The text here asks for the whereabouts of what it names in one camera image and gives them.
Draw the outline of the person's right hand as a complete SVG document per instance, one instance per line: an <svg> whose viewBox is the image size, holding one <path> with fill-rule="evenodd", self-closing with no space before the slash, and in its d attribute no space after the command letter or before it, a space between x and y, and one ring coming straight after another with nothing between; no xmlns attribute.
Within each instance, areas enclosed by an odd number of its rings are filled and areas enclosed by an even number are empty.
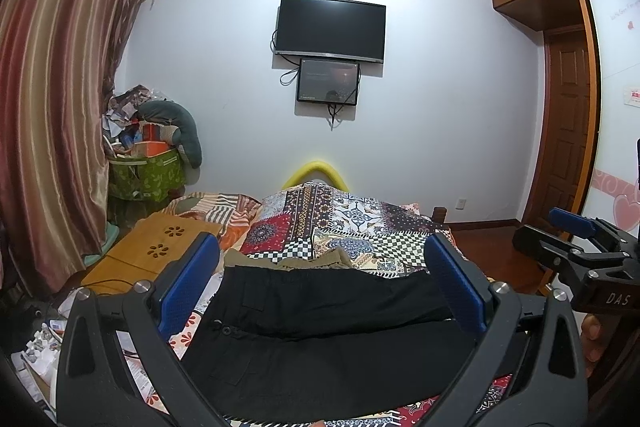
<svg viewBox="0 0 640 427"><path fill-rule="evenodd" d="M587 314L582 320L580 341L584 351L586 375L590 376L604 351L602 324L594 314Z"/></svg>

